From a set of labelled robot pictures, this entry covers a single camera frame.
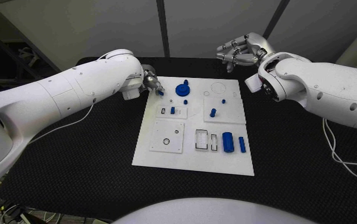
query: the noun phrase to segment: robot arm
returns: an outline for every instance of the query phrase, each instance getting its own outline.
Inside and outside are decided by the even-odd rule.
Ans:
[[[130,51],[115,50],[103,59],[0,92],[0,176],[44,127],[117,91],[129,100],[145,89],[163,91],[152,67],[139,64]]]
[[[274,101],[290,99],[326,120],[357,126],[355,68],[310,63],[292,53],[276,53],[264,38],[254,33],[223,44],[217,51],[230,47],[237,49],[238,46],[246,46],[246,54],[228,51],[225,54],[217,53],[215,57],[231,65],[257,65],[257,73],[244,80],[250,92],[261,89]],[[248,56],[248,61],[241,63],[241,56]]]

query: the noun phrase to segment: black mesh surface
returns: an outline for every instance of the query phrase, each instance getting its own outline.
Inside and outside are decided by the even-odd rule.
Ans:
[[[254,177],[130,165],[146,93],[116,93],[87,118],[24,150],[0,187],[0,198],[45,211],[116,219],[138,208],[184,197],[231,198],[282,209],[318,223],[357,222],[357,178],[330,159],[320,118],[293,101],[251,94],[214,59],[142,58],[161,76],[237,79]],[[87,109],[43,132],[81,118]],[[355,161],[357,130],[330,123],[345,161]]]

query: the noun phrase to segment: white board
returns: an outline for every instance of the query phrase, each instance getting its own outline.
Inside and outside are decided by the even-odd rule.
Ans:
[[[174,89],[185,79],[188,80],[189,94],[179,97]],[[253,176],[237,81],[178,77],[158,77],[158,80],[165,88],[165,93],[163,96],[155,95],[153,92],[148,95],[132,165]],[[176,111],[174,114],[169,113],[171,107]],[[211,108],[215,108],[215,120],[215,117],[207,116],[207,110]],[[208,142],[205,151],[195,149],[195,130],[207,130],[204,132]],[[224,132],[233,134],[234,152],[231,153],[223,151],[221,134]],[[240,136],[244,140],[246,153],[240,152]],[[211,143],[217,143],[217,151],[211,151]]]

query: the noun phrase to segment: black tablecloth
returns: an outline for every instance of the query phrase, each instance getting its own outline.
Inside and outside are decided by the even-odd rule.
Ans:
[[[25,148],[0,198],[45,211],[116,219],[163,200],[218,197],[264,204],[319,223],[355,223],[357,178],[330,159],[320,118],[296,102],[276,103],[263,92],[248,92],[243,80],[256,68],[235,67],[228,74],[214,59],[139,60],[161,76],[238,80],[254,177],[132,166],[146,93],[129,101],[116,93],[94,104],[81,122]],[[330,128],[336,152],[355,161],[357,130],[332,123]]]

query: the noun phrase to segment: white wall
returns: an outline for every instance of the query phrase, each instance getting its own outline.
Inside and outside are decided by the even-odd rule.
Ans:
[[[335,62],[357,38],[357,0],[290,0],[269,42],[313,61]]]
[[[215,48],[263,33],[280,0],[163,0],[171,57],[214,58]]]
[[[113,49],[163,56],[155,5],[155,0],[14,0],[0,4],[0,12],[64,70]]]

